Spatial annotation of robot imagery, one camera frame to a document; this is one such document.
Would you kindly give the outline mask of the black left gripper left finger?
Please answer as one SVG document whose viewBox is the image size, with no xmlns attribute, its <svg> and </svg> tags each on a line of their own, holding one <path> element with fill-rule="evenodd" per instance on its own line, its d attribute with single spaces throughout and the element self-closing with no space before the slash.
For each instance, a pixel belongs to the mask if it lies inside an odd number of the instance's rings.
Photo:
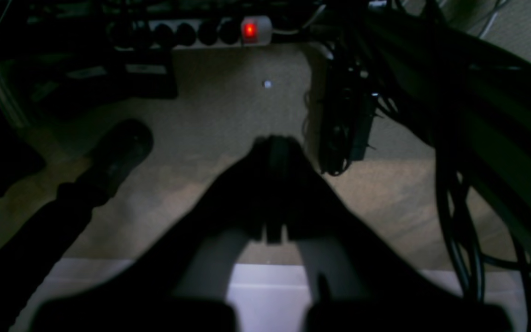
<svg viewBox="0 0 531 332">
<path fill-rule="evenodd" d="M 75 296 L 48 301 L 37 332 L 233 332 L 225 297 L 233 265 L 263 227 L 271 153 L 278 137 L 259 137 L 249 153 L 130 267 Z"/>
</svg>

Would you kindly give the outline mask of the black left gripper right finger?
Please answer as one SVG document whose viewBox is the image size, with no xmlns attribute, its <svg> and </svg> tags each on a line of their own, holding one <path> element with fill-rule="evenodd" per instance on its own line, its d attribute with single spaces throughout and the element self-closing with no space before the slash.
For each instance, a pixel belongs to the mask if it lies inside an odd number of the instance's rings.
<svg viewBox="0 0 531 332">
<path fill-rule="evenodd" d="M 308 331 L 512 331 L 502 307 L 464 300 L 415 271 L 345 206 L 293 138 L 275 139 L 275 179 L 288 236 L 314 277 Z"/>
</svg>

